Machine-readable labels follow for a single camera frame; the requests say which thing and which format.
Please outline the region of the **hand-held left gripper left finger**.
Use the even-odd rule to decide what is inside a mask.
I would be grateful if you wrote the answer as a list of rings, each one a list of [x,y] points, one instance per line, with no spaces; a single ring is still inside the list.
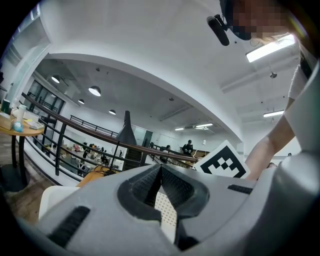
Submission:
[[[157,164],[87,183],[39,221],[38,243],[51,256],[173,256],[179,249],[147,204]]]

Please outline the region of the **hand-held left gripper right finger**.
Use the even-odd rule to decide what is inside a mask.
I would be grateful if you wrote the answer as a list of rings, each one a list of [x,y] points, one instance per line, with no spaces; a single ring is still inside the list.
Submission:
[[[171,165],[161,166],[161,230],[181,250],[222,228],[249,197],[255,182]]]

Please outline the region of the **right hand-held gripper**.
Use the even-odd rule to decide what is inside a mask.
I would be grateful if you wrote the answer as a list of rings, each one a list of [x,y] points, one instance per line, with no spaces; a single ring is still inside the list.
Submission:
[[[198,172],[246,179],[251,171],[228,140],[194,164]]]

